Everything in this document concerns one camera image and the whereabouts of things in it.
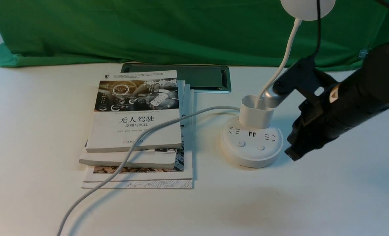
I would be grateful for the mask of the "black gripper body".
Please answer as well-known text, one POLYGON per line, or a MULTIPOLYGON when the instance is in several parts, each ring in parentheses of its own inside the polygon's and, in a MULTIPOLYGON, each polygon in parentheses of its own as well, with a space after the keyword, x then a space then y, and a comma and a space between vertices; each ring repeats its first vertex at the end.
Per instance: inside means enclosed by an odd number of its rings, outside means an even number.
POLYGON ((298 91, 306 99, 298 107, 301 114, 287 138, 287 151, 321 149, 362 123, 361 85, 331 85, 319 96, 310 89, 298 91))

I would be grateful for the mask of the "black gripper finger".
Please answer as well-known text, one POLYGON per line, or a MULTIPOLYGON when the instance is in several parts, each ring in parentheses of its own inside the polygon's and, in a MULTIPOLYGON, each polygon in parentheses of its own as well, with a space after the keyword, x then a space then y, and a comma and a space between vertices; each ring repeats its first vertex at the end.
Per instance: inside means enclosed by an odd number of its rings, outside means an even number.
POLYGON ((307 146, 303 145, 291 145, 284 152, 291 160, 298 161, 308 153, 308 149, 307 146))

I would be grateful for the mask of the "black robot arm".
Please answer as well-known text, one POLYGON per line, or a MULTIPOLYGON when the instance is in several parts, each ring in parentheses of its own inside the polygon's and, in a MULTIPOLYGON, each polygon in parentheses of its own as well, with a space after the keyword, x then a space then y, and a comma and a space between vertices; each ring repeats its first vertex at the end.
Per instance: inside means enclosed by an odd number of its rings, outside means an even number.
POLYGON ((342 82, 316 69, 308 56, 283 73, 273 90, 278 95, 297 90, 306 98, 285 150, 297 161, 389 109, 389 42, 372 49, 361 68, 342 82))

